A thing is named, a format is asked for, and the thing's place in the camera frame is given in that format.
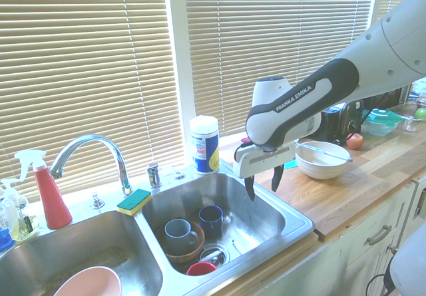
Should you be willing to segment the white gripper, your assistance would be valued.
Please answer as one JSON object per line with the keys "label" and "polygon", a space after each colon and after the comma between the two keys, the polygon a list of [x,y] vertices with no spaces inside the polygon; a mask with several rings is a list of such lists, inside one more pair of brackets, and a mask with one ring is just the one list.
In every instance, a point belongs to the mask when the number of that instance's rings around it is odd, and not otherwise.
{"label": "white gripper", "polygon": [[244,143],[234,153],[233,173],[244,179],[244,185],[250,200],[255,200],[254,176],[269,169],[274,169],[271,190],[276,192],[282,175],[284,164],[292,161],[296,155],[296,144],[290,142],[272,152],[266,152],[255,144]]}

